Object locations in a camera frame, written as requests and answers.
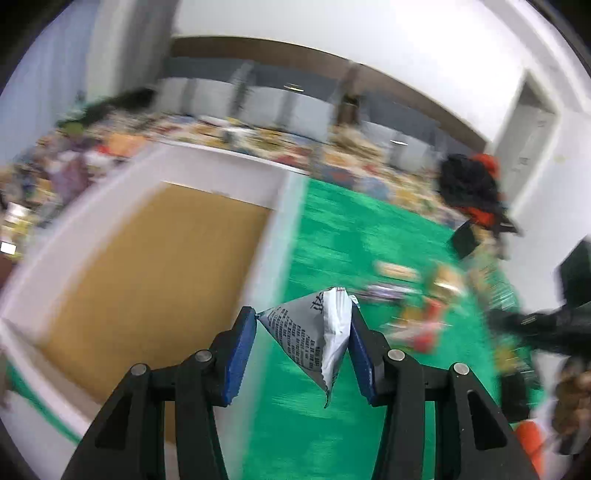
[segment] green stripe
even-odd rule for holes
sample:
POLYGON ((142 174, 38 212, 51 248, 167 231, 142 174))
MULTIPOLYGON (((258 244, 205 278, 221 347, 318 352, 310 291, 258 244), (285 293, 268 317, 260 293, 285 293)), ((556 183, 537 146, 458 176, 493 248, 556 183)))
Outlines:
MULTIPOLYGON (((428 277, 435 260, 457 264, 449 247, 452 233, 366 195, 310 180, 284 301, 335 285, 356 289, 386 280, 376 274, 375 260, 407 265, 428 277)), ((374 329, 397 314, 391 306, 361 308, 374 329)), ((434 352, 413 352, 413 357, 445 369, 467 362, 497 400, 489 335, 473 296, 460 299, 446 323, 454 326, 441 333, 434 352)), ((385 413, 385 407, 372 408, 360 395, 348 353, 331 404, 324 409, 323 392, 273 341, 242 480, 366 480, 376 461, 385 413)), ((423 478, 429 480, 436 442, 433 403, 426 404, 425 428, 423 478)))
POLYGON ((60 419, 58 419, 49 408, 47 408, 41 400, 34 394, 33 390, 27 385, 18 370, 12 365, 8 364, 7 369, 8 378, 12 385, 12 389, 20 396, 26 398, 35 409, 45 418, 47 423, 52 425, 64 437, 74 443, 80 442, 80 437, 74 434, 68 427, 66 427, 60 419))

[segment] orange object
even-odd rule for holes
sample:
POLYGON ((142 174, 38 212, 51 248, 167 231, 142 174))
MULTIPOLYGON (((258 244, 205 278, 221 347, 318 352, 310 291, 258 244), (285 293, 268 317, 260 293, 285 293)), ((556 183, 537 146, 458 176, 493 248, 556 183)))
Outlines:
POLYGON ((102 153, 103 155, 109 155, 109 147, 107 147, 106 145, 98 145, 95 150, 98 153, 102 153))
MULTIPOLYGON (((499 178, 499 163, 496 157, 485 153, 477 153, 471 157, 471 160, 482 163, 495 180, 499 178)), ((459 210, 468 215, 475 224, 485 228, 490 229, 495 223, 495 215, 493 213, 483 212, 475 207, 460 208, 459 210)))
POLYGON ((107 138, 107 149, 114 157, 133 157, 147 140, 140 135, 113 133, 107 138))
POLYGON ((428 322, 441 322, 445 307, 443 302, 426 297, 423 319, 428 322))
POLYGON ((437 333, 425 332, 412 339, 411 348, 419 353, 431 353, 437 345, 437 333))
POLYGON ((544 440, 540 427, 534 421, 524 420, 515 429, 515 435, 541 478, 544 474, 544 440))

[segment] white wall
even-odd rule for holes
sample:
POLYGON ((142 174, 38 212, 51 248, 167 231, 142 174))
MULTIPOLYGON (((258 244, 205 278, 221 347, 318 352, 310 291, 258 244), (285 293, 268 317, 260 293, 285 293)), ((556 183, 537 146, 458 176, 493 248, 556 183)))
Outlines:
POLYGON ((76 444, 48 423, 28 400, 12 391, 5 393, 0 419, 39 479, 60 480, 76 444))
POLYGON ((90 101, 152 82, 168 49, 177 0, 102 0, 87 64, 90 101))
POLYGON ((181 0, 179 36, 236 35, 367 64, 493 140, 521 86, 522 45, 478 0, 181 0))
POLYGON ((0 95, 0 165, 32 147, 84 92, 90 32, 100 0, 76 0, 24 54, 0 95))
POLYGON ((591 78, 576 54, 527 0, 481 0, 526 46, 570 109, 591 108, 591 78))
POLYGON ((525 235, 508 238, 505 271, 525 310, 561 303, 554 269, 591 233, 591 117, 564 111, 557 145, 515 218, 525 235))
POLYGON ((505 195, 505 201, 511 203, 517 193, 514 188, 516 170, 520 168, 519 157, 532 132, 541 109, 518 103, 507 124, 506 132, 499 143, 495 156, 499 160, 499 187, 505 195))

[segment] metal screw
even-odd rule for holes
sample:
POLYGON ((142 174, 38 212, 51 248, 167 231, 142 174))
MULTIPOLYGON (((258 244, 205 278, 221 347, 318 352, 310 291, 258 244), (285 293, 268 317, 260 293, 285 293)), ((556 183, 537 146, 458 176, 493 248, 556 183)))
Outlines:
POLYGON ((213 358, 213 354, 209 350, 199 350, 195 354, 197 362, 209 362, 213 358))
POLYGON ((463 364, 461 362, 454 364, 453 369, 456 371, 457 374, 460 374, 460 375, 467 375, 468 372, 470 371, 470 367, 468 367, 466 364, 463 364))
POLYGON ((390 360, 395 360, 399 362, 400 360, 404 360, 404 352, 402 350, 398 350, 397 348, 388 351, 388 358, 390 360))
POLYGON ((148 367, 146 367, 144 364, 135 364, 131 367, 131 374, 136 377, 139 377, 140 375, 146 373, 147 369, 148 367))

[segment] red object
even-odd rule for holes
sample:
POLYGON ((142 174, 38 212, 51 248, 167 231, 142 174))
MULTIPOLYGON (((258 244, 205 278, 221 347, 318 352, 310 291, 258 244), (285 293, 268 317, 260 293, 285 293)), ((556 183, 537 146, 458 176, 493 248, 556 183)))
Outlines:
POLYGON ((541 478, 544 474, 544 440, 540 427, 534 421, 524 420, 515 429, 515 435, 541 478))
MULTIPOLYGON (((471 160, 482 163, 486 167, 488 173, 491 174, 492 178, 495 180, 498 179, 499 163, 496 157, 485 153, 477 153, 471 158, 471 160)), ((492 213, 483 212, 474 207, 460 208, 459 210, 468 215, 475 224, 481 225, 485 228, 490 229, 495 223, 495 215, 492 213)))
POLYGON ((105 144, 98 145, 97 147, 95 147, 95 150, 98 153, 102 153, 104 155, 109 155, 110 154, 109 153, 109 147, 107 147, 105 144))
POLYGON ((376 175, 376 174, 379 173, 377 167, 373 166, 372 164, 364 165, 362 167, 362 169, 365 170, 365 171, 367 171, 367 172, 369 172, 369 173, 371 173, 371 174, 373 174, 373 175, 376 175))
POLYGON ((417 335, 411 342, 411 347, 419 353, 431 353, 437 344, 438 334, 436 332, 426 332, 417 335))
POLYGON ((480 163, 484 164, 492 178, 495 180, 499 178, 499 163, 497 162, 496 157, 487 155, 485 153, 477 153, 472 157, 472 160, 479 161, 480 163))
MULTIPOLYGON (((439 300, 425 297, 425 306, 423 311, 424 322, 441 322, 445 304, 439 300)), ((430 330, 417 335, 411 342, 411 347, 420 353, 430 353, 439 341, 439 332, 430 330)))
POLYGON ((439 300, 431 297, 425 298, 425 307, 423 313, 423 320, 425 322, 441 322, 445 304, 439 300))

